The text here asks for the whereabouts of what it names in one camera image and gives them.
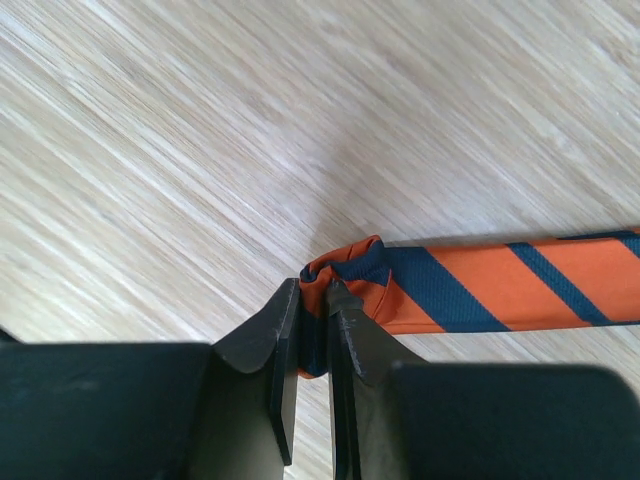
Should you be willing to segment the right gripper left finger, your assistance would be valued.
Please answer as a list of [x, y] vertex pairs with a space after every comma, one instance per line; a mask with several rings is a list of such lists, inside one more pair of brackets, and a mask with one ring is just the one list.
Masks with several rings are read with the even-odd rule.
[[300, 289], [209, 343], [1, 337], [5, 479], [279, 479], [292, 462]]

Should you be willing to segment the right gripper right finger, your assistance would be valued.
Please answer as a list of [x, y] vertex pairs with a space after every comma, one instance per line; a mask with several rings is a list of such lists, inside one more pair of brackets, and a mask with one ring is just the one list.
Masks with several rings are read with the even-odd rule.
[[327, 292], [338, 479], [635, 479], [639, 402], [592, 365], [430, 363]]

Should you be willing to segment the orange navy striped tie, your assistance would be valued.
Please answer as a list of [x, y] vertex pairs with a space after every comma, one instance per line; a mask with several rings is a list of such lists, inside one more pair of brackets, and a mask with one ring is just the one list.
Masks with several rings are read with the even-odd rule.
[[345, 283], [392, 335], [636, 324], [636, 229], [484, 246], [387, 246], [371, 236], [300, 273], [300, 371], [327, 371], [325, 294]]

